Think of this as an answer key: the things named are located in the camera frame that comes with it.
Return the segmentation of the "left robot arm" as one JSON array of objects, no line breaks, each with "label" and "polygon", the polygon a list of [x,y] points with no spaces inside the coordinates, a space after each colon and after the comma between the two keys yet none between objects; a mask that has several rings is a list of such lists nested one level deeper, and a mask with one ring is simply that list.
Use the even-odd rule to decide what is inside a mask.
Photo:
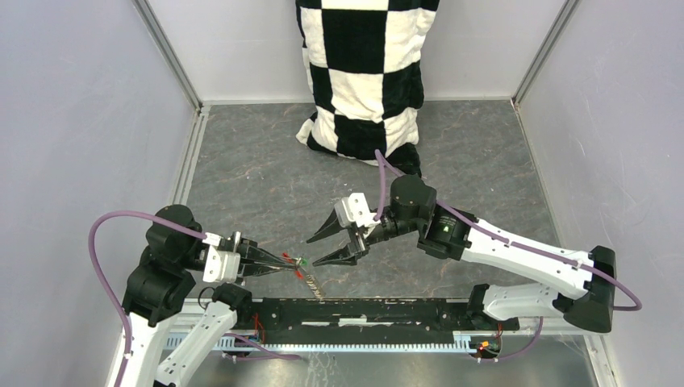
[{"label": "left robot arm", "polygon": [[[227,238],[205,232],[191,210],[180,204],[165,206],[154,215],[125,210],[103,215],[90,230],[91,254],[95,253],[97,229],[115,217],[144,218],[152,225],[145,234],[148,244],[140,262],[127,279],[123,299],[114,295],[97,258],[91,259],[123,323],[107,385],[185,386],[224,337],[260,352],[263,360],[279,358],[264,348],[265,326],[253,311],[251,293],[237,281],[280,271],[297,272],[298,260],[275,256],[238,232]],[[211,301],[203,307],[199,322],[162,359],[169,334],[195,286],[194,271],[212,284]]]}]

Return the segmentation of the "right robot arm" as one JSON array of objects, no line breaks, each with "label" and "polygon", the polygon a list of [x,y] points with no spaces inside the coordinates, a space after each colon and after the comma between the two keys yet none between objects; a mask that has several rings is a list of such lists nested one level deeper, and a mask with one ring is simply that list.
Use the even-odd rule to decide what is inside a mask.
[{"label": "right robot arm", "polygon": [[476,285],[465,308],[468,323],[486,329],[511,318],[563,318],[606,334],[615,311],[615,252],[598,245],[575,251],[512,234],[437,201],[436,190],[415,175],[396,178],[389,203],[372,210],[363,193],[336,201],[325,223],[307,241],[347,231],[349,243],[314,262],[355,265],[371,245],[417,233],[417,248],[441,260],[485,264],[525,277],[525,285]]}]

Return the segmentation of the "red key tag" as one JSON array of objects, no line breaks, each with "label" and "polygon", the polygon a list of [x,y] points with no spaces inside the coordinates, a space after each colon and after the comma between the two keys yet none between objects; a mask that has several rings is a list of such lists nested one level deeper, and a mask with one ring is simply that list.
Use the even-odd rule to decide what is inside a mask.
[{"label": "red key tag", "polygon": [[283,253],[282,257],[283,257],[285,262],[287,262],[288,264],[290,264],[293,267],[295,276],[298,279],[303,280],[304,275],[300,271],[300,266],[301,266],[300,259],[299,258],[292,258],[287,253]]}]

